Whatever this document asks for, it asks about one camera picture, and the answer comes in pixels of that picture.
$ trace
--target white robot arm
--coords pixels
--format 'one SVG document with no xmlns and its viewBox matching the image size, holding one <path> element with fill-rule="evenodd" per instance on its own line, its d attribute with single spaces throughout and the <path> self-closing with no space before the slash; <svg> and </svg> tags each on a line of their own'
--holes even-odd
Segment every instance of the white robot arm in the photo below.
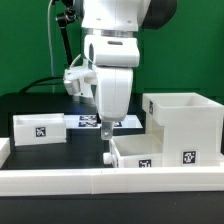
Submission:
<svg viewBox="0 0 224 224">
<path fill-rule="evenodd" d="M 150 8 L 153 2 L 155 11 L 160 9 L 154 17 Z M 96 85 L 102 139 L 112 138 L 114 122 L 122 121 L 128 111 L 132 68 L 140 60 L 134 33 L 141 26 L 164 25 L 173 16 L 176 4 L 177 0 L 73 0 L 82 18 L 84 63 L 66 70 L 64 83 L 70 95 L 81 91 L 86 97 L 91 97 L 90 86 Z"/>
</svg>

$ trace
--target black tabletop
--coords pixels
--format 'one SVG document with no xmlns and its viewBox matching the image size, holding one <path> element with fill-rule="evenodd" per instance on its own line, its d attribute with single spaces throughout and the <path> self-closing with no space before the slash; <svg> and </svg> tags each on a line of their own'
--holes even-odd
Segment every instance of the black tabletop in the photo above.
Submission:
<svg viewBox="0 0 224 224">
<path fill-rule="evenodd" d="M 0 97 L 0 137 L 10 137 L 11 155 L 3 169 L 104 167 L 108 142 L 99 130 L 68 130 L 67 143 L 13 146 L 15 114 L 94 114 L 94 105 L 79 104 L 63 94 L 7 94 Z M 141 97 L 133 96 L 129 114 L 144 125 Z M 117 130 L 115 135 L 141 130 Z M 224 192 L 164 192 L 103 195 L 1 197 L 0 223 L 224 223 Z"/>
</svg>

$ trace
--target white box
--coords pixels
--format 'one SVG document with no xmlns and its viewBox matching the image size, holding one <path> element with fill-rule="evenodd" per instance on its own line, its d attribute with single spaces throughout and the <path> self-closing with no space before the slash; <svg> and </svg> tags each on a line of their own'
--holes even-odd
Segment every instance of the white box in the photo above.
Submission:
<svg viewBox="0 0 224 224">
<path fill-rule="evenodd" d="M 111 162 L 117 168 L 161 167 L 162 144 L 153 135 L 116 136 L 110 140 Z"/>
<path fill-rule="evenodd" d="M 146 133 L 113 137 L 114 167 L 217 166 L 224 106 L 196 93 L 143 94 Z"/>
<path fill-rule="evenodd" d="M 64 114 L 13 116 L 15 145 L 66 142 Z"/>
</svg>

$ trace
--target green background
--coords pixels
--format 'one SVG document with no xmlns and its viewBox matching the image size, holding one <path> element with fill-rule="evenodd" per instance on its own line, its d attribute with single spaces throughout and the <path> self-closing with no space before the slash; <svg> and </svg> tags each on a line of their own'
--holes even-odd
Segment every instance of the green background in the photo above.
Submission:
<svg viewBox="0 0 224 224">
<path fill-rule="evenodd" d="M 1 1 L 0 95 L 17 92 L 48 77 L 48 0 Z M 56 75 L 63 75 L 66 58 L 54 21 L 64 11 L 52 8 L 52 41 Z M 80 23 L 68 27 L 73 57 L 80 53 Z M 224 104 L 224 1 L 179 0 L 174 18 L 160 30 L 138 34 L 141 63 L 135 69 L 133 91 L 197 92 Z M 50 87 L 37 87 L 51 92 Z"/>
</svg>

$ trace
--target cable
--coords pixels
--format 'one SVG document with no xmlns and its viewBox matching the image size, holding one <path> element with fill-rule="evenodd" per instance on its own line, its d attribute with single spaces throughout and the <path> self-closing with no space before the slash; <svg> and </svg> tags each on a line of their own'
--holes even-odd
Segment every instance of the cable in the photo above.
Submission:
<svg viewBox="0 0 224 224">
<path fill-rule="evenodd" d="M 56 80 L 56 79 L 62 79 L 63 76 L 55 76 L 55 77 L 46 77 L 46 78 L 43 78 L 43 79 L 39 79 L 39 80 L 36 80 L 32 83 L 30 83 L 29 85 L 25 86 L 24 88 L 22 88 L 19 93 L 26 93 L 26 91 L 34 86 L 41 86 L 41 85 L 52 85 L 54 86 L 55 84 L 58 84 L 58 83 L 49 83 L 49 84 L 39 84 L 41 82 L 46 82 L 46 81 L 51 81 L 51 80 Z"/>
<path fill-rule="evenodd" d="M 81 58 L 81 54 L 79 54 L 71 63 L 69 69 L 71 69 L 72 67 L 74 67 L 74 65 L 76 64 L 76 62 Z"/>
<path fill-rule="evenodd" d="M 50 60 L 51 60 L 51 76 L 55 76 L 54 73 L 54 55 L 52 49 L 52 40 L 51 40 L 51 22 L 50 22 L 50 12 L 51 12 L 51 5 L 54 0 L 50 0 L 47 10 L 47 32 L 48 32 L 48 43 L 49 43 L 49 51 L 50 51 Z"/>
<path fill-rule="evenodd" d="M 20 93 L 26 93 L 27 90 L 29 90 L 30 88 L 36 87 L 36 86 L 56 86 L 56 85 L 63 85 L 64 83 L 45 83 L 45 84 L 35 84 L 33 86 L 29 86 L 27 87 L 27 89 L 23 92 Z"/>
</svg>

